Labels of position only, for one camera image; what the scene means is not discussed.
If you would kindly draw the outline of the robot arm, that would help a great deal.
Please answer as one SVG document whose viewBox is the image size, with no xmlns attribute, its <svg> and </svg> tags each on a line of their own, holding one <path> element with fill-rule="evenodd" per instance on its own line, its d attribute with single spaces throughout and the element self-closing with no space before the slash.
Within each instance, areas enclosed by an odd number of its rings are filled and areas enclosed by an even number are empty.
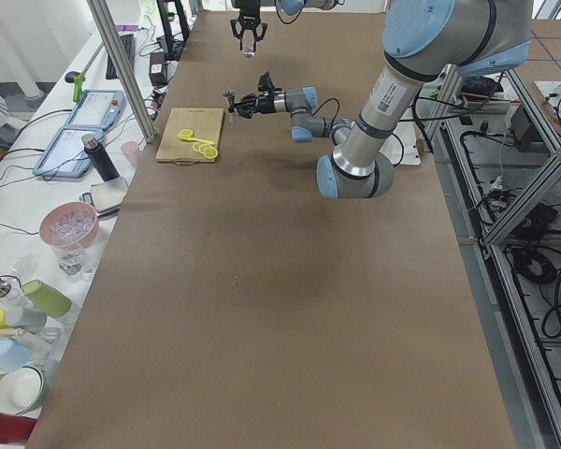
<svg viewBox="0 0 561 449">
<path fill-rule="evenodd" d="M 261 8 L 274 7 L 275 12 L 284 24 L 293 23 L 305 8 L 331 10 L 343 5 L 343 1 L 319 0 L 239 0 L 232 1 L 232 7 L 238 10 L 238 16 L 230 20 L 233 37 L 239 43 L 239 50 L 246 57 L 253 57 L 257 43 L 266 35 L 268 24 L 262 22 Z"/>
<path fill-rule="evenodd" d="M 382 34 L 385 67 L 354 122 L 316 117 L 315 90 L 282 90 L 268 74 L 255 94 L 235 99 L 233 115 L 287 112 L 296 143 L 330 138 L 335 148 L 317 163 L 317 185 L 326 198 L 371 198 L 391 187 L 394 166 L 381 153 L 414 97 L 446 65 L 475 77 L 521 65 L 529 53 L 530 1 L 396 1 Z"/>
</svg>

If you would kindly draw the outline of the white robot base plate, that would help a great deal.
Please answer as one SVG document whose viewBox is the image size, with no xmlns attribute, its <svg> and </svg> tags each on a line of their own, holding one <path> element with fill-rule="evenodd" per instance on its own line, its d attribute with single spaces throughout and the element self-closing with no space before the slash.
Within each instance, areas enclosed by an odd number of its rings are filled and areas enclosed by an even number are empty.
<svg viewBox="0 0 561 449">
<path fill-rule="evenodd" d="M 417 148 L 417 128 L 411 118 L 397 125 L 393 134 L 387 138 L 381 148 L 392 164 L 401 166 L 419 166 L 422 162 Z"/>
</svg>

